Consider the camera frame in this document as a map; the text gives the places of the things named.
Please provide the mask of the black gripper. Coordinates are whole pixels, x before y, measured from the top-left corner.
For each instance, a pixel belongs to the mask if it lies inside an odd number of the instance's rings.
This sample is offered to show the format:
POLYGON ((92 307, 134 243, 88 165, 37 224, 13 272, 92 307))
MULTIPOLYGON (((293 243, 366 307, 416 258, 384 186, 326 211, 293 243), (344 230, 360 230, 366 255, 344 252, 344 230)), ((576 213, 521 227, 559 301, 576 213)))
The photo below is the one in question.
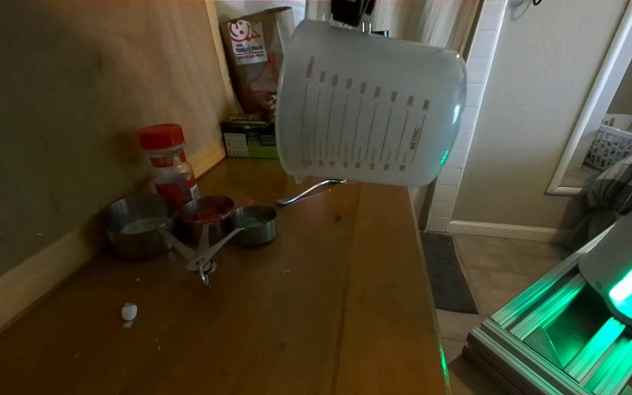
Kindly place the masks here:
POLYGON ((332 0, 332 19, 346 27, 360 27, 371 19, 373 9, 374 0, 332 0))

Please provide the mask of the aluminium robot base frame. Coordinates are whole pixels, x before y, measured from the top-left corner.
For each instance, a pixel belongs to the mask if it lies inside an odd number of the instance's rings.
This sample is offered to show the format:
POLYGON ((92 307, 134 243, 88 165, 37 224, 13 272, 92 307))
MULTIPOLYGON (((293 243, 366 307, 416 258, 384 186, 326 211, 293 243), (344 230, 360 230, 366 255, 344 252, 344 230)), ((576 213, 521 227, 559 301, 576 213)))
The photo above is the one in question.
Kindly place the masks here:
POLYGON ((513 395, 632 395, 632 326, 579 274, 605 232, 468 336, 464 355, 513 395))

